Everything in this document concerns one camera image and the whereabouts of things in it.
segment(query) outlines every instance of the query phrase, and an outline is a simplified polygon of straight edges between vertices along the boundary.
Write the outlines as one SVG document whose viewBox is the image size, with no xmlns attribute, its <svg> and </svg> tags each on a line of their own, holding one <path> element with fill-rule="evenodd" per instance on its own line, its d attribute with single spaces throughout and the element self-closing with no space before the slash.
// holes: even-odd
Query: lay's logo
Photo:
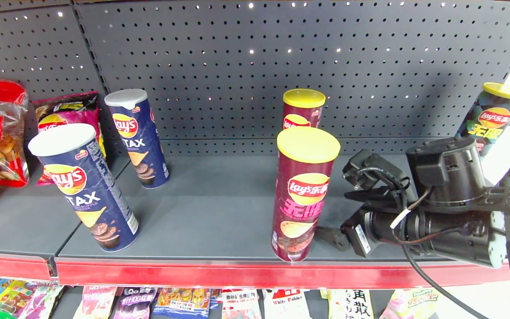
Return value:
<svg viewBox="0 0 510 319">
<path fill-rule="evenodd" d="M 112 117 L 113 122 L 115 123 L 115 128 L 121 137 L 130 139 L 137 134 L 139 125 L 137 125 L 136 119 L 120 113 L 114 113 Z"/>
<path fill-rule="evenodd" d="M 66 195 L 77 194 L 85 188 L 87 175 L 79 166 L 48 164 L 44 169 L 58 189 Z"/>
<path fill-rule="evenodd" d="M 509 121 L 510 112 L 503 107 L 491 107 L 479 115 L 479 122 L 486 128 L 500 128 Z"/>
<path fill-rule="evenodd" d="M 308 206 L 324 199 L 330 178 L 318 172 L 307 172 L 289 179 L 288 191 L 292 200 Z"/>
<path fill-rule="evenodd" d="M 310 126 L 310 122 L 298 114 L 288 114 L 283 120 L 283 129 L 295 126 Z"/>
<path fill-rule="evenodd" d="M 45 117 L 44 119 L 39 121 L 37 128 L 38 128 L 39 132 L 44 132 L 44 131 L 51 129 L 53 127 L 57 127 L 60 125 L 65 125 L 65 124 L 68 124 L 67 121 L 65 119 L 63 119 L 60 115 L 51 114 L 48 117 Z"/>
</svg>

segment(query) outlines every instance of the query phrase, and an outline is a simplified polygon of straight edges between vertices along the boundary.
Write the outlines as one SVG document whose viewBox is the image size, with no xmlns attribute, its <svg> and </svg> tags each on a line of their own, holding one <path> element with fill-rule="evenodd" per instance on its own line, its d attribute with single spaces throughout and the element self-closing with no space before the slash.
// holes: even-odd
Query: lay's chip bag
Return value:
<svg viewBox="0 0 510 319">
<path fill-rule="evenodd" d="M 101 134 L 98 116 L 97 96 L 98 92 L 92 91 L 34 101 L 33 105 L 35 106 L 39 132 L 65 124 L 89 124 L 96 130 L 97 143 L 105 156 L 104 138 Z M 54 184 L 54 182 L 48 172 L 44 170 L 37 185 L 48 184 Z"/>
</svg>

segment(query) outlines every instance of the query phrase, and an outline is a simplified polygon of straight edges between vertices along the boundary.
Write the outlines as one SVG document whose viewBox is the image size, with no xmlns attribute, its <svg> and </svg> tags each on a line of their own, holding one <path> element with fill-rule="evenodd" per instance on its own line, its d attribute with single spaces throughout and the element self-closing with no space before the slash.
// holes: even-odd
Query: store shelf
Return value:
<svg viewBox="0 0 510 319">
<path fill-rule="evenodd" d="M 30 161 L 30 183 L 0 188 L 0 277 L 50 280 L 48 259 L 54 257 L 80 220 L 55 186 L 37 186 L 42 168 Z M 117 176 L 129 161 L 111 169 Z"/>
<path fill-rule="evenodd" d="M 405 156 L 389 161 L 409 171 Z M 338 226 L 360 203 L 346 200 L 350 184 L 334 165 L 319 224 Z M 305 262 L 281 262 L 270 247 L 276 156 L 172 157 L 170 181 L 156 190 L 139 185 L 129 165 L 118 182 L 140 221 L 140 237 L 116 253 L 103 252 L 79 228 L 55 259 L 62 284 L 172 285 L 176 287 L 405 288 L 426 285 L 397 246 L 384 245 L 371 259 L 341 253 L 314 240 Z M 492 270 L 441 258 L 422 258 L 427 273 L 444 285 L 507 280 Z"/>
</svg>

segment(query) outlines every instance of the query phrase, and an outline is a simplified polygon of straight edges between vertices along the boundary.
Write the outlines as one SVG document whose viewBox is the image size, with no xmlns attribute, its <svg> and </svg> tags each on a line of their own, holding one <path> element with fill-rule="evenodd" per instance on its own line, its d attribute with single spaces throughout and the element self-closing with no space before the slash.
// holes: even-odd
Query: barcode sticker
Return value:
<svg viewBox="0 0 510 319">
<path fill-rule="evenodd" d="M 368 254 L 371 251 L 371 246 L 369 245 L 369 241 L 367 241 L 367 237 L 365 237 L 365 233 L 363 232 L 361 225 L 357 225 L 355 227 L 355 232 L 358 234 L 358 238 L 362 243 L 363 250 L 365 250 L 365 253 Z"/>
<path fill-rule="evenodd" d="M 135 218 L 134 214 L 131 214 L 131 217 L 127 221 L 127 225 L 133 234 L 137 232 L 137 229 L 139 228 L 139 222 L 137 221 L 137 218 Z"/>
</svg>

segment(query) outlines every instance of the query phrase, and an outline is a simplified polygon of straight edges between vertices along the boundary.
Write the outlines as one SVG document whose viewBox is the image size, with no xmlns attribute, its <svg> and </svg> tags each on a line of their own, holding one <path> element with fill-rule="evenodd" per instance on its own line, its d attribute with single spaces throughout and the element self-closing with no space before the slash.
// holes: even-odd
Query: gray pegboard backwall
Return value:
<svg viewBox="0 0 510 319">
<path fill-rule="evenodd" d="M 31 99 L 102 91 L 95 62 L 110 91 L 147 90 L 173 154 L 275 149 L 293 87 L 328 96 L 322 128 L 344 152 L 402 153 L 455 133 L 481 83 L 510 71 L 510 2 L 79 2 L 78 17 L 62 3 L 0 12 L 0 76 Z"/>
<path fill-rule="evenodd" d="M 0 12 L 0 77 L 20 83 L 31 101 L 92 89 L 103 94 L 70 6 Z M 103 126 L 109 127 L 109 121 Z M 29 112 L 27 139 L 35 134 L 34 112 Z"/>
</svg>

